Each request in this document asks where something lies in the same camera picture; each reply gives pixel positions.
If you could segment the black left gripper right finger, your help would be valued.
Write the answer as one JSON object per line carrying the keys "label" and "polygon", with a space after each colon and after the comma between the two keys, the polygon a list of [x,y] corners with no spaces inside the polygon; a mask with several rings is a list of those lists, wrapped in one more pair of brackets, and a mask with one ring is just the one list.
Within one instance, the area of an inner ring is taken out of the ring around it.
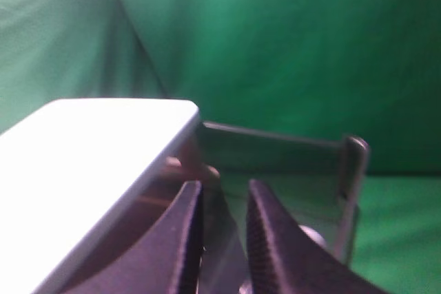
{"label": "black left gripper right finger", "polygon": [[383,293],[314,242],[260,180],[249,181],[246,247],[254,293]]}

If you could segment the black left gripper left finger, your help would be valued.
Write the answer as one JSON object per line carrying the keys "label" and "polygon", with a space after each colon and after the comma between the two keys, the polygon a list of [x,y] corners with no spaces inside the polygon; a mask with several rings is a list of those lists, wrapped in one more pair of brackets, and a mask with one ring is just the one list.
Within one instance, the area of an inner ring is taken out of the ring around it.
{"label": "black left gripper left finger", "polygon": [[185,182],[133,246],[68,293],[195,293],[203,254],[203,186]]}

